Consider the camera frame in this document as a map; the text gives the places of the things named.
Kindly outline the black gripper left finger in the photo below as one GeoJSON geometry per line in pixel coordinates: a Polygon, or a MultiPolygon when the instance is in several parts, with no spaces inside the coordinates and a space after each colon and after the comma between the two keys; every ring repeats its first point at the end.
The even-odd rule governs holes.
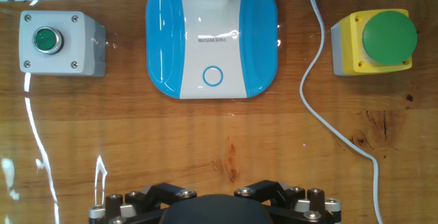
{"type": "Polygon", "coordinates": [[[145,214],[158,214],[161,204],[193,199],[197,192],[172,184],[148,185],[143,190],[131,191],[125,195],[113,194],[104,197],[103,203],[92,206],[88,211],[89,224],[127,223],[129,219],[145,214]]]}

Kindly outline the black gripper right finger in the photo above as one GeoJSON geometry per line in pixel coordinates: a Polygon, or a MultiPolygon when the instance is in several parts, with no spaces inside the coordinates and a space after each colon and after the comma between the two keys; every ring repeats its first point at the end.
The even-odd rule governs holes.
{"type": "Polygon", "coordinates": [[[234,191],[235,197],[255,201],[269,223],[341,224],[342,205],[325,197],[319,188],[288,186],[285,182],[263,180],[234,191]]]}

